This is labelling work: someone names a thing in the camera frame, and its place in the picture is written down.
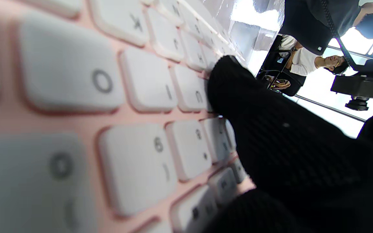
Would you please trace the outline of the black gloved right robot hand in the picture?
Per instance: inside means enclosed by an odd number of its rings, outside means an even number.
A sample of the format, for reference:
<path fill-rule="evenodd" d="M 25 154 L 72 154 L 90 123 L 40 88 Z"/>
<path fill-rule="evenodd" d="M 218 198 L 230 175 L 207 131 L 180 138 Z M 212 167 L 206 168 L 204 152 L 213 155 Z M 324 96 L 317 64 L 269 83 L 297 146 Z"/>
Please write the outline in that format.
<path fill-rule="evenodd" d="M 373 233 L 373 143 L 269 91 L 234 56 L 215 64 L 208 98 L 256 188 L 204 232 Z"/>

